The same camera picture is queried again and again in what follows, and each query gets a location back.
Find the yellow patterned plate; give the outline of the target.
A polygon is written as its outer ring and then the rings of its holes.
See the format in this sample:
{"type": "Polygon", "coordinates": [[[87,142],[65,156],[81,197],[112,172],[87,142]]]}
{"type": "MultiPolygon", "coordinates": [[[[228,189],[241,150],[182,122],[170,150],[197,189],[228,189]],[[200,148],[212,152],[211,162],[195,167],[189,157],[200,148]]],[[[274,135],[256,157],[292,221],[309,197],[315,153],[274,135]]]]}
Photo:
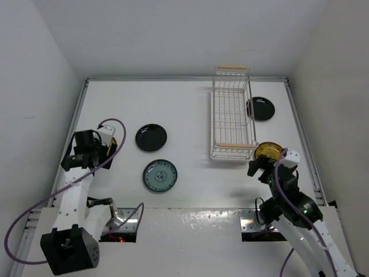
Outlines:
{"type": "Polygon", "coordinates": [[[260,143],[260,145],[254,151],[254,159],[258,159],[260,155],[265,155],[269,159],[277,160],[282,151],[283,148],[276,143],[273,142],[260,143]]]}

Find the blue patterned plate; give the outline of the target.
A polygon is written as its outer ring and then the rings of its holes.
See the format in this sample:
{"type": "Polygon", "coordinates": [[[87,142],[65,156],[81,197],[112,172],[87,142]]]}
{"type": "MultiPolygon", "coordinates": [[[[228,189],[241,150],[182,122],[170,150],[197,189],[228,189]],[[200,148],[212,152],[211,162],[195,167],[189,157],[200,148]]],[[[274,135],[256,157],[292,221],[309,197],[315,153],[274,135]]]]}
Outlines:
{"type": "Polygon", "coordinates": [[[153,193],[165,193],[178,179],[178,171],[173,163],[165,159],[150,162],[142,173],[145,187],[153,193]]]}

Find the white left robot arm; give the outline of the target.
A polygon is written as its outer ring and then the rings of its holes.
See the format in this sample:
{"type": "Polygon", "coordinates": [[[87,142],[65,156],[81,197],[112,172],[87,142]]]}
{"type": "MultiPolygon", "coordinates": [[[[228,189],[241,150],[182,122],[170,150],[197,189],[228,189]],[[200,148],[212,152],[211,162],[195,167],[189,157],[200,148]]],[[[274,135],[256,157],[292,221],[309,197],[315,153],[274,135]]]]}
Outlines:
{"type": "Polygon", "coordinates": [[[88,192],[95,171],[109,168],[116,150],[115,128],[75,132],[73,154],[62,161],[64,187],[58,215],[40,246],[55,276],[97,267],[99,239],[112,218],[112,199],[97,200],[89,207],[88,192]]]}

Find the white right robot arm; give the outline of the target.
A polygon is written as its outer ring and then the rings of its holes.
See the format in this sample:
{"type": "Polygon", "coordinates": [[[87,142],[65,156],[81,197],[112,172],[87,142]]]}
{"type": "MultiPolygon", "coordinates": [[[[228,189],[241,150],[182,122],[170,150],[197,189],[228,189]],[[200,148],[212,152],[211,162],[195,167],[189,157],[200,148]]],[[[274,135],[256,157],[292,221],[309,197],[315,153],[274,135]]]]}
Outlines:
{"type": "Polygon", "coordinates": [[[259,206],[266,226],[276,228],[305,263],[311,276],[359,276],[334,242],[317,203],[298,187],[300,155],[284,148],[274,160],[264,154],[248,164],[248,176],[258,170],[271,198],[259,206]]]}

